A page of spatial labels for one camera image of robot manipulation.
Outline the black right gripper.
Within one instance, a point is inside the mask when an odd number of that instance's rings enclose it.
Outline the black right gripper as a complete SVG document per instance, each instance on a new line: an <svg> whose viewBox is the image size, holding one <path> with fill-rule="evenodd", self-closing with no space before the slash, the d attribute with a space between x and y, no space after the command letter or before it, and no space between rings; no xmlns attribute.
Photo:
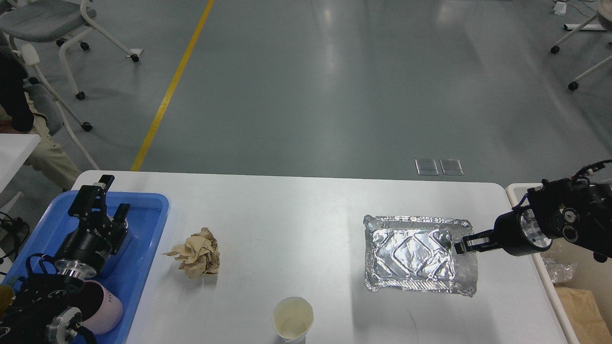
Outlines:
<svg viewBox="0 0 612 344"><path fill-rule="evenodd" d="M467 255L503 249L513 256L546 252L552 239L540 229L532 209L511 211L496 218L492 229L462 237L454 244L455 252ZM470 245L471 241L485 242Z"/></svg>

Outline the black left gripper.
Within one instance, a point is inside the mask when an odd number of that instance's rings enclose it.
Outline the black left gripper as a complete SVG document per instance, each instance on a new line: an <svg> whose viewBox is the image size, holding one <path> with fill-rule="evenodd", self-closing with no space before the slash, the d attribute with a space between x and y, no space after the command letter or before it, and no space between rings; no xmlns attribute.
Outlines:
<svg viewBox="0 0 612 344"><path fill-rule="evenodd" d="M78 219L78 226L55 253L58 274L85 280L103 271L113 254L113 237L129 227L130 204L120 204L113 216L108 214L106 196L114 180L114 175L102 175L98 185L85 185L78 190L67 212Z"/></svg>

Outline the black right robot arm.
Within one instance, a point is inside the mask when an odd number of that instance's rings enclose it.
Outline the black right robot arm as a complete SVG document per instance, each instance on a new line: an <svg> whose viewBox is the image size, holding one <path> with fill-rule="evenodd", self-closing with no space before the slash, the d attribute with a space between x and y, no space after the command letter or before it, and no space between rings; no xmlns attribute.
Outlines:
<svg viewBox="0 0 612 344"><path fill-rule="evenodd" d="M546 252L553 240L563 239L605 263L612 257L611 186L593 183L590 176L610 163L585 165L569 178L543 179L509 213L496 218L492 229L462 237L455 251L465 255L502 249L520 257Z"/></svg>

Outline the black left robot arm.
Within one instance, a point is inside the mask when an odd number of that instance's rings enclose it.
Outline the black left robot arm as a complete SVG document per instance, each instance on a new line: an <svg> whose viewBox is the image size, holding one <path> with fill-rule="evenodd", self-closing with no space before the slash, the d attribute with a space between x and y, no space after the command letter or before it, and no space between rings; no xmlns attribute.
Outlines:
<svg viewBox="0 0 612 344"><path fill-rule="evenodd" d="M79 307L70 296L81 293L86 281L99 276L109 258L120 252L128 236L130 204L107 213L107 192L114 176L80 187L67 214L78 220L54 255L33 253L26 258L26 276L1 318L3 344L69 344L82 337L98 340L85 326Z"/></svg>

